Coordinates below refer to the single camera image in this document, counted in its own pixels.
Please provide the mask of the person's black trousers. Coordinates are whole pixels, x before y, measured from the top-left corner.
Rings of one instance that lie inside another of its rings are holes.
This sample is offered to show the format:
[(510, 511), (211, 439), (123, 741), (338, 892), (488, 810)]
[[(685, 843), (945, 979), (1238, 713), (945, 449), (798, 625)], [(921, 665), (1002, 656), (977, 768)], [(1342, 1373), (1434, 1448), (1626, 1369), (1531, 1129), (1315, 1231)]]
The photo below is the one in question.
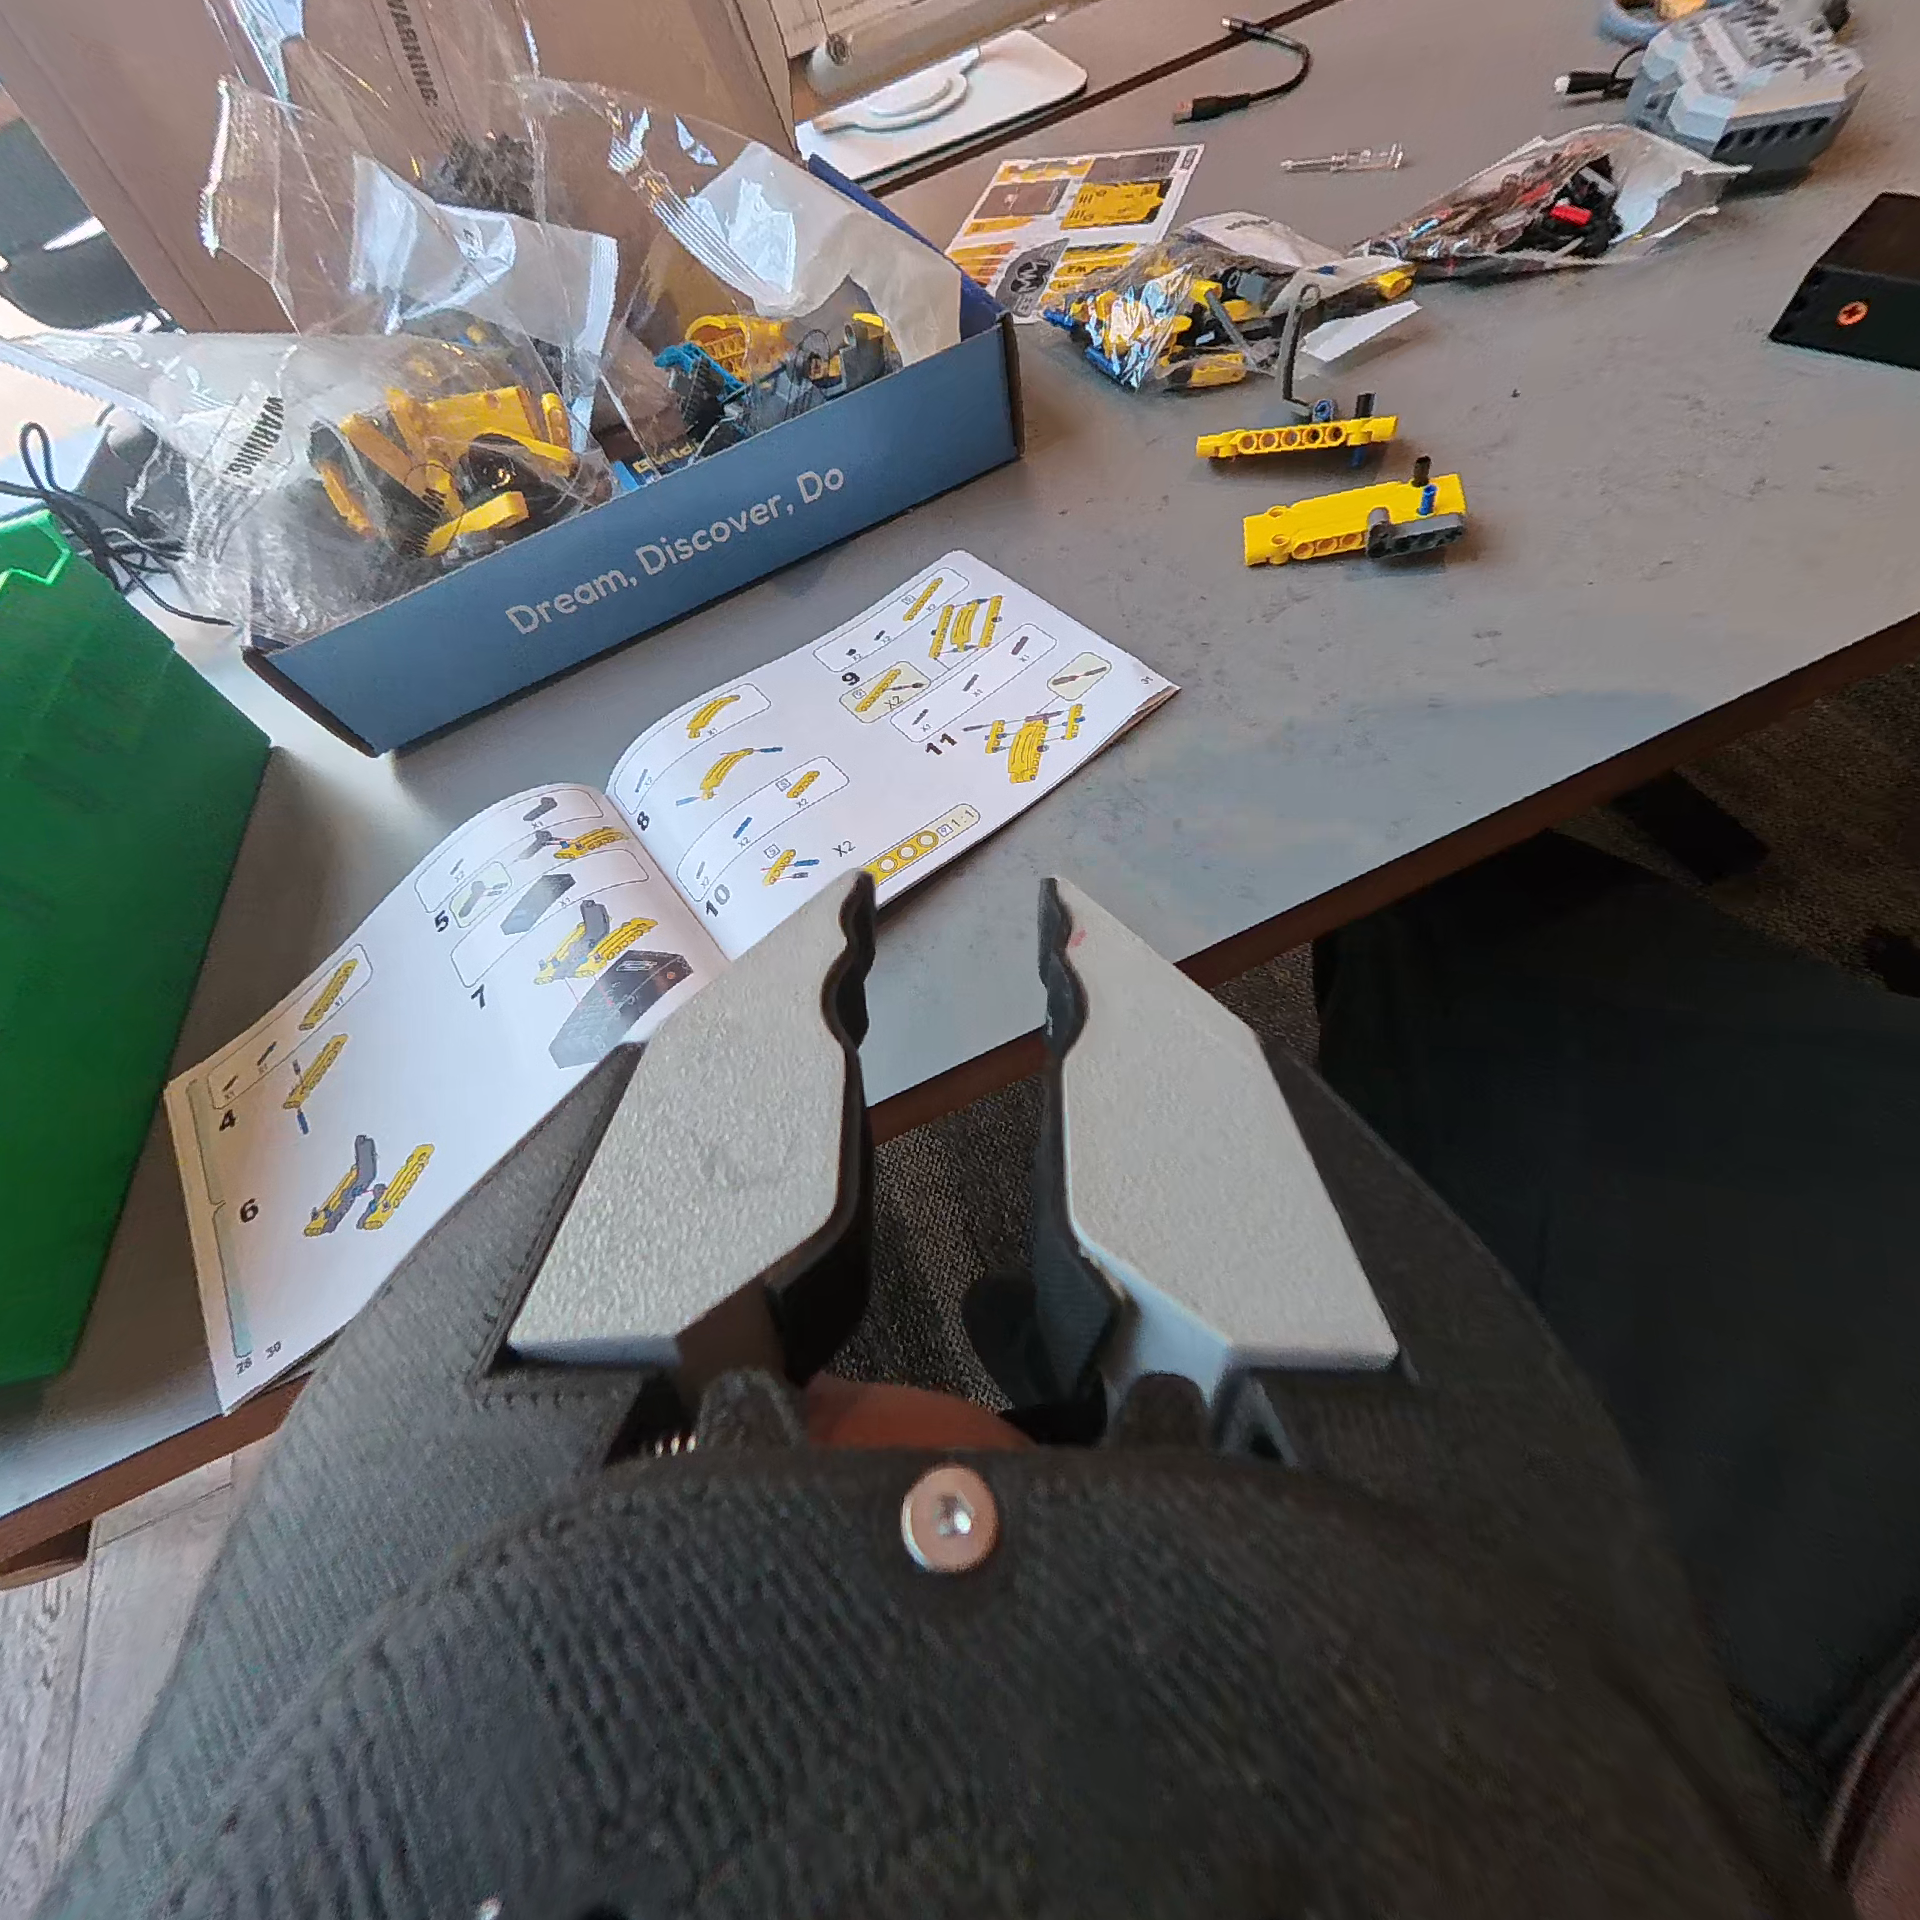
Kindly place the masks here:
[(1916, 1655), (1916, 1000), (1546, 832), (1312, 948), (1320, 1073), (1593, 1380), (1838, 1781)]

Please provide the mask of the grey motor hub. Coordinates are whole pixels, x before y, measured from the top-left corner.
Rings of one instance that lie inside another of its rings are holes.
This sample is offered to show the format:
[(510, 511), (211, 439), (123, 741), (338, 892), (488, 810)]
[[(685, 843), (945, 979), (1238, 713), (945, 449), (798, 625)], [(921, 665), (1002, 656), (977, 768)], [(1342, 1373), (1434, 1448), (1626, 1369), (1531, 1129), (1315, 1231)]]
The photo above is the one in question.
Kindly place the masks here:
[(1865, 63), (1819, 8), (1714, 5), (1642, 48), (1622, 122), (1753, 179), (1796, 176), (1836, 141), (1864, 89)]

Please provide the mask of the crumpled clear plastic bag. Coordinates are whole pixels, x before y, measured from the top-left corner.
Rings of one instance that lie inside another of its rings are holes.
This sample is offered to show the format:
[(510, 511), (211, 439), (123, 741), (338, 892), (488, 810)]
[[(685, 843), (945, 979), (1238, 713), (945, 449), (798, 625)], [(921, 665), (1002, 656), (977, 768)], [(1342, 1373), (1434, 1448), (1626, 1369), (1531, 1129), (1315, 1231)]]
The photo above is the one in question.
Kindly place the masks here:
[(938, 359), (954, 263), (657, 89), (547, 73), (531, 5), (209, 5), (202, 243), (299, 337), (501, 341), (670, 474)]

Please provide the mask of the person's brown sweater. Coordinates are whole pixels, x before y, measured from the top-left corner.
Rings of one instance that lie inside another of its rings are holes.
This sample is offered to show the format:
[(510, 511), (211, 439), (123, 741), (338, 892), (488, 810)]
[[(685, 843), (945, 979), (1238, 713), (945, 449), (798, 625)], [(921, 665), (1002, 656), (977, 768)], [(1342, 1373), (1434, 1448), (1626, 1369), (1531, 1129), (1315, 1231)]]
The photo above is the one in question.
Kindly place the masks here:
[(1836, 1733), (1819, 1855), (1858, 1917), (1917, 1916), (1917, 1636)]

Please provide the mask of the small clear bag yellow parts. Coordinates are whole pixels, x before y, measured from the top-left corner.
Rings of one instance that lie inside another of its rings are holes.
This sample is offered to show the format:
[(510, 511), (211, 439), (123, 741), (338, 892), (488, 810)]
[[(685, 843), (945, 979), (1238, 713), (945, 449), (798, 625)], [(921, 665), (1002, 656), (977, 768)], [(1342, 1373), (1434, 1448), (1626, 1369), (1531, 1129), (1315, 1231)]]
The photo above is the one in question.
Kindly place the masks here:
[(1040, 314), (1125, 391), (1197, 394), (1266, 378), (1296, 402), (1308, 339), (1344, 320), (1396, 320), (1413, 281), (1395, 256), (1337, 253), (1237, 210), (1089, 272)]

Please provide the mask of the grey desk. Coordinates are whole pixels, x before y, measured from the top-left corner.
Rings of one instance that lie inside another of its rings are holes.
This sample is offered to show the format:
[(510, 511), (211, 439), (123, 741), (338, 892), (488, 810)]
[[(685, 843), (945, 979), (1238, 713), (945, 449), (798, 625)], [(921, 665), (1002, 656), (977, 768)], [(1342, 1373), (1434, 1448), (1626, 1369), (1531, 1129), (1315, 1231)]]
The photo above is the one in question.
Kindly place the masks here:
[(862, 1071), (878, 1140), (1040, 1068), (1037, 884), (1058, 873), (1205, 985), (1916, 656), (1916, 373), (1770, 327), (1886, 191), (1916, 191), (1916, 5), (1853, 5), (1864, 101), (1811, 176), (1638, 260), (1425, 291), (1361, 371), (1470, 532), (1396, 565), (1241, 565), (1296, 474), (1210, 474), (1243, 394), (1125, 397), (1018, 327), (1025, 458), (371, 760), (245, 663), (274, 738), (164, 1081), (236, 1040), (446, 832), (539, 777), (602, 784), (670, 707), (966, 549), (1180, 692), (880, 915)]

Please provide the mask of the open instruction booklet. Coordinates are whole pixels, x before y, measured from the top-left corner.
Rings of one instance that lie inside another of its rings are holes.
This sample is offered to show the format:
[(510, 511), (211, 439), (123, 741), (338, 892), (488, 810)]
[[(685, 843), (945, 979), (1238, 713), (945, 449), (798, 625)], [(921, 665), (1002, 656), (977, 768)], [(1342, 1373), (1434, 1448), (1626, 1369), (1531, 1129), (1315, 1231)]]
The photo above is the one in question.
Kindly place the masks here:
[(296, 1372), (613, 1050), (825, 882), (938, 873), (1178, 685), (952, 551), (442, 841), (164, 1090), (222, 1412)]

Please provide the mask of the brown cardboard box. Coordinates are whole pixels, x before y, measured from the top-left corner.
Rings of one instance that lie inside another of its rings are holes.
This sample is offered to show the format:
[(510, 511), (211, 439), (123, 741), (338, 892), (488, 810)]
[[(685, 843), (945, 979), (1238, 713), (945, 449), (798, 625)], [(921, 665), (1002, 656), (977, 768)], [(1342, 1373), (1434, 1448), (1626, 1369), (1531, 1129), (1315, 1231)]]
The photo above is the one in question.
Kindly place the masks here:
[(4, 95), (187, 330), (286, 330), (267, 281), (202, 240), (224, 81), (418, 144), (474, 122), (515, 64), (793, 148), (772, 5), (3, 5)]

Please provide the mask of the white monitor stand base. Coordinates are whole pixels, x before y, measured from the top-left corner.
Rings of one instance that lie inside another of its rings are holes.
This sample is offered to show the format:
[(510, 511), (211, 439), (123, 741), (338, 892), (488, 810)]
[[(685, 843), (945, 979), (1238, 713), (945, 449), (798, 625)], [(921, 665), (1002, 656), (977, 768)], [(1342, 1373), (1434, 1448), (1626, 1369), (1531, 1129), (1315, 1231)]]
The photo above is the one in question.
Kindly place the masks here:
[(806, 160), (872, 185), (1067, 106), (1085, 89), (1089, 72), (1046, 39), (1006, 33), (801, 122), (798, 146)]

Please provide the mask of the yellow panel with curved grey panel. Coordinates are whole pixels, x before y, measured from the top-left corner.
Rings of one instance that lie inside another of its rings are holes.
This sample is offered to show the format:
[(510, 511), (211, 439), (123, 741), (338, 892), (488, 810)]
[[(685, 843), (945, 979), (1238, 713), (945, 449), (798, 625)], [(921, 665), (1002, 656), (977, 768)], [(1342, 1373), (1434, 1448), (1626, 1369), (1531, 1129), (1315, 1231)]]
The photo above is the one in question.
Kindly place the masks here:
[(1259, 371), (1278, 378), (1285, 418), (1276, 423), (1225, 427), (1195, 439), (1193, 455), (1206, 464), (1232, 464), (1293, 452), (1347, 451), (1352, 463), (1365, 464), (1376, 449), (1401, 432), (1400, 416), (1374, 411), (1374, 396), (1363, 394), (1348, 415), (1333, 400), (1308, 402), (1293, 391), (1305, 323), (1324, 301), (1324, 284), (1315, 277), (1296, 279), (1281, 301), (1281, 341), (1265, 345)]

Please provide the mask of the large clear bag of parts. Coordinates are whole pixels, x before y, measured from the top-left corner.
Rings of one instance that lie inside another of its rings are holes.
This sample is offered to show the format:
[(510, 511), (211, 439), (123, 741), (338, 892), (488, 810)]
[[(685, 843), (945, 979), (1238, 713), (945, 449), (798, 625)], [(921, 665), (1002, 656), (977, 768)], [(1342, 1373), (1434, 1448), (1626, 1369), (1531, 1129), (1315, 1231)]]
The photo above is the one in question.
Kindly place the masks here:
[(178, 575), (313, 640), (579, 513), (613, 474), (539, 352), (457, 312), (395, 333), (56, 330), (4, 364), (154, 432)]

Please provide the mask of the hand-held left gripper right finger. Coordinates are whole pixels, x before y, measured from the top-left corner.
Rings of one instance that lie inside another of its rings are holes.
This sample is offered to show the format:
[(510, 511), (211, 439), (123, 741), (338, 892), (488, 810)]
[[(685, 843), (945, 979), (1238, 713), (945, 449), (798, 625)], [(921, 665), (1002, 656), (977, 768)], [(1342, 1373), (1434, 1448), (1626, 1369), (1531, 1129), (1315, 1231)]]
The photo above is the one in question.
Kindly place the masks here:
[(1032, 1380), (1113, 1431), (1152, 1376), (1213, 1443), (1296, 1464), (1281, 1389), (1401, 1344), (1253, 1029), (1067, 881), (1040, 888), (1046, 1068)]

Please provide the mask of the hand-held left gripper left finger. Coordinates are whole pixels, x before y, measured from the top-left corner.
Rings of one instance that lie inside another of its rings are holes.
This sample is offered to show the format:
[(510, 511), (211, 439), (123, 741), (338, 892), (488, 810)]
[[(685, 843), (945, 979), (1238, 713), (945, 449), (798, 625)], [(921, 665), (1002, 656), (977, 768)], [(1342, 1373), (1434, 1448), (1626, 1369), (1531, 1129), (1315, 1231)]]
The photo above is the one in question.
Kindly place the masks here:
[(872, 1297), (875, 888), (829, 881), (644, 1045), (517, 1312), (520, 1360), (820, 1373)]

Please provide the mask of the clear bag black red parts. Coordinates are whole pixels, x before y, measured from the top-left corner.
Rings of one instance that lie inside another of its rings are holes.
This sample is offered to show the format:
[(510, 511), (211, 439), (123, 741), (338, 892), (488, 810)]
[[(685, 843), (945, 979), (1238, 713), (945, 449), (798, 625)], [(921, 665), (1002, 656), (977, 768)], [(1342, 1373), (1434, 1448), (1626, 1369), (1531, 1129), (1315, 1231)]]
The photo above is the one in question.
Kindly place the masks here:
[(1370, 236), (1357, 253), (1400, 263), (1420, 281), (1496, 281), (1628, 260), (1714, 216), (1747, 173), (1739, 163), (1644, 129), (1578, 129), (1533, 138)]

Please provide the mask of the blue cardboard kit box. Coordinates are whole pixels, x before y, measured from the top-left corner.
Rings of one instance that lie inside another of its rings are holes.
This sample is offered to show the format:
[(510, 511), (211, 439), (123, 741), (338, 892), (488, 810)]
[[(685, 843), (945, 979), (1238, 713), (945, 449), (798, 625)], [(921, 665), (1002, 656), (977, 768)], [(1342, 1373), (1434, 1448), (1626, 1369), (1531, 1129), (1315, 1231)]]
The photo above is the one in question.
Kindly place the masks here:
[(395, 752), (1016, 463), (1016, 323), (954, 281), (942, 352), (317, 637), (260, 631), (246, 668), (357, 752)]

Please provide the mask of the green box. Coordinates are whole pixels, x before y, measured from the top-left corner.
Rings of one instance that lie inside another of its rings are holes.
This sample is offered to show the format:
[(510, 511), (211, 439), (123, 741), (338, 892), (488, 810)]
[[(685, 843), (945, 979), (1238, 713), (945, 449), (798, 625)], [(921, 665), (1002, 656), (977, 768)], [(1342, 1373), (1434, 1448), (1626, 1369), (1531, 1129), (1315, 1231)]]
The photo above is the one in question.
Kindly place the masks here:
[(4, 1385), (81, 1344), (270, 752), (52, 515), (4, 522)]

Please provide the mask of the yellow panel with grey beam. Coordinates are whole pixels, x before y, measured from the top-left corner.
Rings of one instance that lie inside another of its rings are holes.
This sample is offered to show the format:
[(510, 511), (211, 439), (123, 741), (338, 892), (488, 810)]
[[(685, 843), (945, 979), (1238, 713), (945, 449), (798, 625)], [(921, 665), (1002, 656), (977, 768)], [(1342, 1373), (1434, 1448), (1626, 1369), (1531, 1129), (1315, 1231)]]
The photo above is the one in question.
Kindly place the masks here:
[(1344, 487), (1241, 524), (1249, 569), (1316, 561), (1420, 561), (1465, 537), (1470, 504), (1456, 474), (1420, 460), (1410, 481)]

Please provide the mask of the sticker sheet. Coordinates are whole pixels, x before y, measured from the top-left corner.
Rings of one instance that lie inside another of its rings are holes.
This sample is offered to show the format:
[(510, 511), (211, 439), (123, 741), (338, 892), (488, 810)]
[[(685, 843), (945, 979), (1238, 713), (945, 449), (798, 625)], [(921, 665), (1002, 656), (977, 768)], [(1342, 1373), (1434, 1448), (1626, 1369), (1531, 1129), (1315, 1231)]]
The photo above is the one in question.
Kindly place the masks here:
[(1016, 320), (1042, 320), (1173, 233), (1203, 156), (1192, 141), (1004, 160), (946, 256)]

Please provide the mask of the black box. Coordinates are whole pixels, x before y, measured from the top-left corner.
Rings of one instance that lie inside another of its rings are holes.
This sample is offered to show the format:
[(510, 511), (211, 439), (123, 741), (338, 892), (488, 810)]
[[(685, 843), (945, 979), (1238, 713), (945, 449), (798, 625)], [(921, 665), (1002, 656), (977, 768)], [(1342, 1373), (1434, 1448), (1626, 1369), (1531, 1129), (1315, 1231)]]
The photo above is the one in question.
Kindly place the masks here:
[(1806, 272), (1766, 337), (1917, 371), (1917, 197), (1874, 197)]

